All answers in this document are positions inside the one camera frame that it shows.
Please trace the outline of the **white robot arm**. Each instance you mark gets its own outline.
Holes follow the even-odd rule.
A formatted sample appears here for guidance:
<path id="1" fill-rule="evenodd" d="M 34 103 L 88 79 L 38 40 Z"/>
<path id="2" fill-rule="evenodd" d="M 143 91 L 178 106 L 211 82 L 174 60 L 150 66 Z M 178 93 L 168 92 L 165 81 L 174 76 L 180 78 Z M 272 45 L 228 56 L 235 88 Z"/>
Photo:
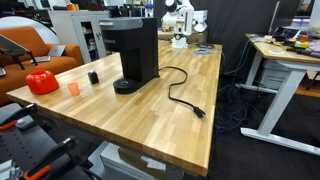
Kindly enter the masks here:
<path id="1" fill-rule="evenodd" d="M 162 22 L 173 28 L 171 46 L 173 48 L 187 48 L 187 36 L 193 31 L 204 32 L 207 28 L 207 10 L 196 11 L 190 0 L 165 0 L 166 14 Z"/>

